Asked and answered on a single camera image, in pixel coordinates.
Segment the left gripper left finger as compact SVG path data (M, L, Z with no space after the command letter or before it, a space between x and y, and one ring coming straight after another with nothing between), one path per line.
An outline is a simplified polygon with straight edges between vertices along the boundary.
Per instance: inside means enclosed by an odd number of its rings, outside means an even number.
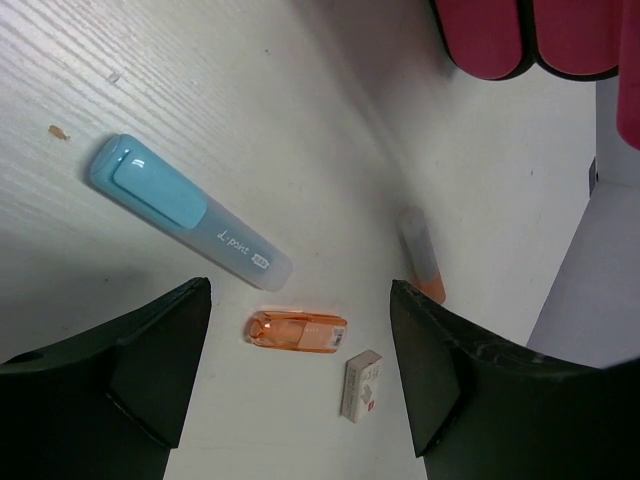
M179 445L211 314L193 278L1 366L4 479L161 479Z

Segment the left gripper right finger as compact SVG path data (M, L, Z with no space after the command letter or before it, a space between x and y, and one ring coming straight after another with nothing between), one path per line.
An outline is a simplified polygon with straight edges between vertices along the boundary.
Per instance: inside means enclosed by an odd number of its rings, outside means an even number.
M394 281L390 321L415 454L431 479L635 479L639 363L537 353Z

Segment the white eraser box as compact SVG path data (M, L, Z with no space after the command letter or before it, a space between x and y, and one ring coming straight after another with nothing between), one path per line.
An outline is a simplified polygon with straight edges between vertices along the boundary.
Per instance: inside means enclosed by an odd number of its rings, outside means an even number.
M382 356L366 350L346 362L340 415L358 423L377 404Z

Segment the black pink drawer cabinet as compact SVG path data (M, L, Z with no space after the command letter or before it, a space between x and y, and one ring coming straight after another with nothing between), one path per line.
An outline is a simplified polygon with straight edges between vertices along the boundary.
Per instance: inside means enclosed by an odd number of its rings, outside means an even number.
M619 80L616 127L639 146L639 4L626 1L469 1L430 4L450 60L482 80L532 65L572 81Z

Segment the orange highlighter pen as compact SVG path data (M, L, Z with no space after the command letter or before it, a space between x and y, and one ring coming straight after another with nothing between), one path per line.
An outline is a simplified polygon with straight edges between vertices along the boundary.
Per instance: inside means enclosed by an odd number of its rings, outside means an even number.
M415 287L431 300L443 304L446 291L424 213L415 207L404 209L398 227Z

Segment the light blue highlighter pen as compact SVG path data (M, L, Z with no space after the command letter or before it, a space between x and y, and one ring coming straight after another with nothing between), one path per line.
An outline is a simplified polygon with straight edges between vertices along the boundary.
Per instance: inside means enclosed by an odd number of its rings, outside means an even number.
M277 292L293 271L287 255L131 135L117 134L100 148L89 179L101 193L256 288Z

